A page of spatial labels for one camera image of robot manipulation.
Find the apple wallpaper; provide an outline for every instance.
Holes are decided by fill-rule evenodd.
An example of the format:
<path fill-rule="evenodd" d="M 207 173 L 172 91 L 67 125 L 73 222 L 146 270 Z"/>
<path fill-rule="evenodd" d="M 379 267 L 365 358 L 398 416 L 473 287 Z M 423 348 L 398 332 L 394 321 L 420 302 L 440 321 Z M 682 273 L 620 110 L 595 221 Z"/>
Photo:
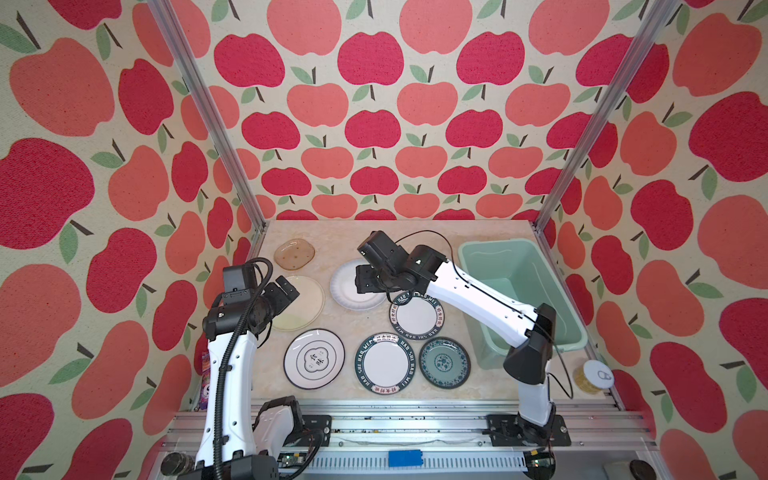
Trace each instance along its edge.
<path fill-rule="evenodd" d="M 609 119 L 615 153 L 554 214 L 592 344 L 676 480 L 768 478 L 766 14 L 681 2 Z"/>
<path fill-rule="evenodd" d="M 145 480 L 250 220 L 146 3 L 6 1 L 0 44 L 0 479 Z"/>

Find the white plate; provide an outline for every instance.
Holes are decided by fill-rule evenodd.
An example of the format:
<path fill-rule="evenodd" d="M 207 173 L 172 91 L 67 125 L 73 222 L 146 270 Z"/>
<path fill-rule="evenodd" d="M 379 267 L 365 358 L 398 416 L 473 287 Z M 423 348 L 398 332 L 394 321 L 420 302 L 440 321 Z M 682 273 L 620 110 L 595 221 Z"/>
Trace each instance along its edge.
<path fill-rule="evenodd" d="M 305 390 L 326 386 L 341 372 L 344 344 L 335 333 L 307 330 L 293 339 L 283 359 L 288 381 Z"/>
<path fill-rule="evenodd" d="M 408 295 L 410 293 L 404 292 L 393 299 L 389 308 L 392 328 L 409 340 L 426 340 L 437 335 L 445 322 L 445 313 L 440 302 L 429 295 L 414 292 L 408 303 L 396 305 Z"/>
<path fill-rule="evenodd" d="M 286 279 L 296 287 L 299 298 L 272 320 L 272 327 L 281 332 L 292 332 L 304 328 L 317 318 L 323 311 L 326 294 L 320 284 L 308 276 L 293 275 Z"/>
<path fill-rule="evenodd" d="M 339 267 L 331 277 L 331 296 L 341 306 L 349 310 L 362 311 L 377 307 L 384 301 L 384 293 L 357 293 L 355 286 L 355 267 L 368 265 L 365 259 L 352 260 Z"/>

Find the marble countertop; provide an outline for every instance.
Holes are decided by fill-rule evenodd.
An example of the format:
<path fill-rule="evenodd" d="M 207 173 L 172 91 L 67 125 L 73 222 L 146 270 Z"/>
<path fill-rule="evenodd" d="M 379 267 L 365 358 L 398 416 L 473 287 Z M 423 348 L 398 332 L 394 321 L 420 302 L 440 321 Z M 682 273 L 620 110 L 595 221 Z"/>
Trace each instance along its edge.
<path fill-rule="evenodd" d="M 518 398 L 516 382 L 503 370 L 483 370 L 477 366 L 475 351 L 469 339 L 464 314 L 455 307 L 443 302 L 445 325 L 438 334 L 447 336 L 461 343 L 469 352 L 472 371 L 466 383 L 457 389 L 440 389 L 429 383 L 416 367 L 413 381 L 401 392 L 390 396 L 381 396 L 364 388 L 355 375 L 354 355 L 360 344 L 374 333 L 394 333 L 389 323 L 389 302 L 384 301 L 375 309 L 354 312 L 340 306 L 330 296 L 330 279 L 336 268 L 345 262 L 360 258 L 356 248 L 374 230 L 384 230 L 396 240 L 417 230 L 433 229 L 445 235 L 451 242 L 458 263 L 458 247 L 473 240 L 503 240 L 507 238 L 528 238 L 535 241 L 530 224 L 526 220 L 483 220 L 470 222 L 465 220 L 322 220 L 273 221 L 267 228 L 266 237 L 260 248 L 259 256 L 270 260 L 274 258 L 277 247 L 293 238 L 303 238 L 316 250 L 315 257 L 298 270 L 287 271 L 275 265 L 273 279 L 279 275 L 304 275 L 317 280 L 326 295 L 325 305 L 320 315 L 306 328 L 294 332 L 272 330 L 269 341 L 258 349 L 254 374 L 254 399 L 273 399 L 294 395 L 298 399 L 505 399 Z M 448 245 L 433 233 L 420 233 L 402 241 L 406 250 L 423 243 L 449 256 Z M 328 385 L 315 389 L 303 390 L 288 381 L 283 371 L 283 357 L 288 345 L 301 332 L 313 328 L 331 330 L 342 340 L 345 349 L 345 361 L 339 375 Z M 409 340 L 418 355 L 424 342 Z M 584 350 L 563 354 L 568 371 L 584 363 L 587 353 Z M 558 359 L 553 358 L 551 371 L 565 384 L 567 381 Z M 574 385 L 574 395 L 580 399 L 602 399 L 582 392 Z M 566 395 L 552 383 L 553 399 L 565 399 Z"/>

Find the ceramic plate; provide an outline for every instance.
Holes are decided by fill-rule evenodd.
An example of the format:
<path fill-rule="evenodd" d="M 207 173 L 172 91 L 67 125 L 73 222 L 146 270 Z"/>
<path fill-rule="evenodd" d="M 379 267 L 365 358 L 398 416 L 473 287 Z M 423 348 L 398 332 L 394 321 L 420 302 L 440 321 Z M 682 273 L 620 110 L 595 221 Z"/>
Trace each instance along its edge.
<path fill-rule="evenodd" d="M 469 354 L 455 340 L 440 336 L 422 347 L 419 368 L 431 384 L 441 389 L 454 389 L 469 378 Z"/>
<path fill-rule="evenodd" d="M 339 337 L 329 330 L 315 329 L 293 339 L 283 369 L 292 384 L 314 390 L 331 383 L 343 364 L 344 344 Z"/>
<path fill-rule="evenodd" d="M 299 298 L 273 319 L 272 327 L 282 332 L 292 332 L 304 328 L 317 318 L 323 311 L 326 294 L 320 284 L 308 276 L 293 275 L 286 279 L 296 287 Z"/>
<path fill-rule="evenodd" d="M 344 263 L 331 277 L 331 296 L 344 308 L 362 311 L 377 307 L 384 301 L 384 293 L 357 293 L 355 267 L 367 265 L 364 259 Z"/>
<path fill-rule="evenodd" d="M 389 308 L 389 321 L 395 331 L 409 340 L 426 340 L 437 335 L 445 322 L 445 314 L 439 301 L 429 295 L 413 293 L 411 301 L 403 306 L 395 303 L 405 301 L 410 293 L 404 292 Z"/>
<path fill-rule="evenodd" d="M 355 374 L 362 386 L 380 395 L 391 395 L 413 380 L 416 355 L 406 339 L 394 333 L 377 333 L 357 349 Z"/>

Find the plate rim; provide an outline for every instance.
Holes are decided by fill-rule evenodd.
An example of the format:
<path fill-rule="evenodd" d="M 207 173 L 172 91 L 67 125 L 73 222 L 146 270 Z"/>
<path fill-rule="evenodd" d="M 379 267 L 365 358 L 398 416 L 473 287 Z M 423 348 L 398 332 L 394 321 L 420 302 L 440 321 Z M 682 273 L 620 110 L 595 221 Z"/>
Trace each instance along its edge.
<path fill-rule="evenodd" d="M 424 348 L 426 348 L 427 345 L 429 345 L 430 343 L 436 342 L 437 340 L 448 340 L 449 342 L 453 342 L 456 346 L 458 346 L 464 352 L 464 355 L 467 357 L 467 376 L 464 377 L 464 379 L 461 382 L 457 383 L 454 386 L 440 386 L 434 383 L 432 380 L 430 380 L 429 376 L 426 374 L 426 372 L 424 372 L 424 367 L 422 366 L 422 355 L 424 354 Z M 422 375 L 427 380 L 427 382 L 429 382 L 431 385 L 434 385 L 439 389 L 453 390 L 464 385 L 466 381 L 469 380 L 469 375 L 472 373 L 472 359 L 469 358 L 469 352 L 467 351 L 466 348 L 464 348 L 464 346 L 461 343 L 457 342 L 456 340 L 448 336 L 436 336 L 435 338 L 431 338 L 429 339 L 428 342 L 424 343 L 424 345 L 422 345 L 422 348 L 419 350 L 419 370 L 422 371 Z"/>
<path fill-rule="evenodd" d="M 367 346 L 364 350 L 363 350 L 363 346 L 366 343 L 372 341 L 374 338 L 376 338 L 379 335 L 396 336 L 398 338 L 398 341 L 395 344 L 400 348 L 402 348 L 402 350 L 405 352 L 405 354 L 409 358 L 408 372 L 406 373 L 406 376 L 404 376 L 403 379 L 397 382 L 397 384 L 395 385 L 398 387 L 398 389 L 395 392 L 383 393 L 383 392 L 375 391 L 373 389 L 373 386 L 378 386 L 378 385 L 376 385 L 373 381 L 371 381 L 371 379 L 366 375 L 366 371 L 363 367 L 364 360 L 366 358 L 366 353 L 371 349 L 373 345 L 379 342 L 372 343 L 371 345 Z M 408 346 L 408 348 L 410 349 L 410 353 L 400 344 L 401 342 Z M 415 375 L 416 375 L 416 363 L 418 362 L 419 360 L 416 358 L 416 352 L 411 346 L 411 344 L 408 343 L 407 339 L 404 339 L 402 336 L 398 335 L 397 333 L 378 332 L 364 339 L 360 343 L 360 346 L 357 347 L 357 353 L 355 353 L 355 377 L 357 377 L 357 381 L 360 383 L 360 385 L 362 385 L 364 389 L 368 390 L 371 393 L 375 393 L 376 395 L 393 395 L 395 393 L 402 392 L 404 389 L 406 389 L 408 385 L 413 383 L 413 379 L 415 378 Z M 365 380 L 367 380 L 371 384 L 371 386 L 367 386 L 365 383 L 363 383 L 361 376 L 365 377 Z"/>
<path fill-rule="evenodd" d="M 337 339 L 339 339 L 339 343 L 341 343 L 341 366 L 339 367 L 339 371 L 336 372 L 336 374 L 333 376 L 333 378 L 331 380 L 329 380 L 328 383 L 326 383 L 325 385 L 316 386 L 316 387 L 313 387 L 311 389 L 310 388 L 306 388 L 306 387 L 302 387 L 302 386 L 298 386 L 296 383 L 293 383 L 293 380 L 290 379 L 290 377 L 288 376 L 288 371 L 286 370 L 286 357 L 288 356 L 288 350 L 290 349 L 290 346 L 293 345 L 293 342 L 295 342 L 297 338 L 302 336 L 304 333 L 309 332 L 310 330 L 324 330 L 324 331 L 330 333 L 331 335 L 334 335 Z M 299 335 L 296 335 L 295 337 L 293 337 L 293 340 L 291 340 L 290 343 L 288 344 L 288 346 L 286 347 L 286 352 L 283 354 L 283 374 L 286 376 L 286 378 L 288 379 L 290 384 L 295 386 L 298 389 L 302 389 L 302 390 L 317 390 L 317 389 L 323 388 L 324 386 L 328 386 L 333 380 L 336 379 L 336 377 L 339 376 L 339 374 L 341 373 L 342 369 L 344 368 L 344 362 L 345 361 L 346 361 L 346 348 L 344 347 L 344 342 L 341 340 L 341 337 L 339 337 L 334 332 L 332 332 L 331 330 L 328 330 L 328 329 L 308 329 L 308 330 L 304 330 Z"/>
<path fill-rule="evenodd" d="M 397 299 L 400 298 L 401 296 L 408 295 L 408 294 L 409 292 L 400 293 L 393 300 L 392 305 L 389 307 L 389 324 L 392 326 L 392 328 L 395 330 L 395 332 L 398 335 L 404 336 L 408 340 L 413 340 L 415 342 L 422 342 L 424 340 L 431 340 L 435 338 L 435 336 L 438 333 L 440 333 L 440 330 L 442 330 L 442 327 L 445 326 L 445 308 L 442 306 L 442 303 L 440 303 L 440 300 L 437 300 L 433 296 L 429 296 L 426 294 L 422 295 L 419 292 L 412 293 L 412 295 L 415 296 L 416 298 L 420 298 L 430 303 L 432 305 L 432 308 L 435 309 L 435 314 L 436 314 L 435 325 L 427 333 L 416 335 L 414 333 L 406 332 L 400 325 L 400 322 L 397 321 L 397 310 L 399 307 L 402 306 L 402 305 L 397 305 L 397 301 L 398 301 Z M 438 321 L 440 320 L 440 313 L 442 313 L 442 324 L 438 326 Z"/>

